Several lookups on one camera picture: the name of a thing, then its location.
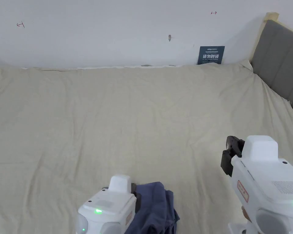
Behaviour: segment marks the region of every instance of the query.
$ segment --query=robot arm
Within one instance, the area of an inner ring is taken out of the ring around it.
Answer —
[[[269,136],[229,136],[221,167],[251,222],[229,224],[232,234],[293,233],[293,167],[278,158],[278,144]]]
[[[78,209],[76,234],[124,234],[141,207],[141,194],[126,175],[115,175]]]

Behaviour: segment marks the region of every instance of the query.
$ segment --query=gray upholstered headboard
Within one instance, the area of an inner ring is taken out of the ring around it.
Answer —
[[[268,20],[251,64],[254,73],[293,107],[293,31]]]

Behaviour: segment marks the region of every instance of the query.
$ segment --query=vent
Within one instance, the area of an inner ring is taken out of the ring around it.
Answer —
[[[280,193],[293,195],[293,181],[273,181]]]

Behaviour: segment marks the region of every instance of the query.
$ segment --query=mattress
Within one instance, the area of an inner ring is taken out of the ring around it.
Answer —
[[[0,233],[73,234],[116,173],[173,191],[177,233],[225,233],[245,219],[222,151],[253,134],[293,164],[293,109],[250,65],[0,67]]]

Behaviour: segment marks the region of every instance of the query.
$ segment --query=bed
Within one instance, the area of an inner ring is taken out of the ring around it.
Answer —
[[[250,61],[0,67],[0,233],[74,233],[115,173],[174,192],[177,233],[244,222],[220,167],[228,135],[270,135],[293,164],[293,31],[268,13]]]

